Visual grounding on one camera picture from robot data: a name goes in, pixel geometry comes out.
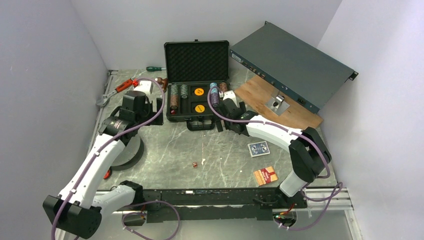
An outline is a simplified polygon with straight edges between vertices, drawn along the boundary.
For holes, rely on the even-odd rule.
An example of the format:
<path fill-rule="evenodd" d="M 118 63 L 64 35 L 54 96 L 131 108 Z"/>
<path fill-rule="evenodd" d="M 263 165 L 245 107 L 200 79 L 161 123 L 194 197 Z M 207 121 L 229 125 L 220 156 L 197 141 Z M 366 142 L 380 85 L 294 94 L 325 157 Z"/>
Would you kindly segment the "blue yellow chip stack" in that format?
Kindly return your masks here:
<path fill-rule="evenodd" d="M 187 99 L 189 95 L 188 86 L 186 84 L 182 84 L 180 86 L 180 96 L 182 99 Z"/>

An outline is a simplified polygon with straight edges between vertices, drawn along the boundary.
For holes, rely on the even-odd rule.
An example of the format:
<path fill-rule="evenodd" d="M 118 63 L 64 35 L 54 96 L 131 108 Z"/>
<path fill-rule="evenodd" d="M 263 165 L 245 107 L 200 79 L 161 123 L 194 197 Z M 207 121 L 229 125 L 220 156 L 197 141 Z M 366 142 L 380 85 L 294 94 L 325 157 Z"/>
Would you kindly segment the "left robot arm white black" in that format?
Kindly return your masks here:
<path fill-rule="evenodd" d="M 104 217 L 127 206 L 139 209 L 144 203 L 143 187 L 125 180 L 101 197 L 96 191 L 129 141 L 138 136 L 141 127 L 163 124 L 163 97 L 156 98 L 156 109 L 143 91 L 130 90 L 122 104 L 101 124 L 94 144 L 82 165 L 59 192 L 48 195 L 42 207 L 50 220 L 50 238 L 62 230 L 85 240 L 91 238 Z"/>

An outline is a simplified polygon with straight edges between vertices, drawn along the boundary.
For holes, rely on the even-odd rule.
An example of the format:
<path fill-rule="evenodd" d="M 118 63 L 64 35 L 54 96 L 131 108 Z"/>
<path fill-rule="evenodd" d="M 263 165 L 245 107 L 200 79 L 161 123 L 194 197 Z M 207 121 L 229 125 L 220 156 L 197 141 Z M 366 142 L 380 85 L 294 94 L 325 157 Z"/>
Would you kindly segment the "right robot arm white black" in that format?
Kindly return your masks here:
<path fill-rule="evenodd" d="M 295 195 L 315 179 L 330 177 L 329 163 L 332 157 L 315 128 L 302 130 L 288 127 L 256 112 L 243 112 L 231 99 L 225 102 L 219 104 L 224 107 L 224 111 L 217 111 L 211 103 L 208 105 L 218 118 L 242 125 L 244 135 L 270 142 L 290 154 L 292 171 L 279 184 L 275 194 L 276 203 L 280 207 L 289 207 L 295 201 Z"/>

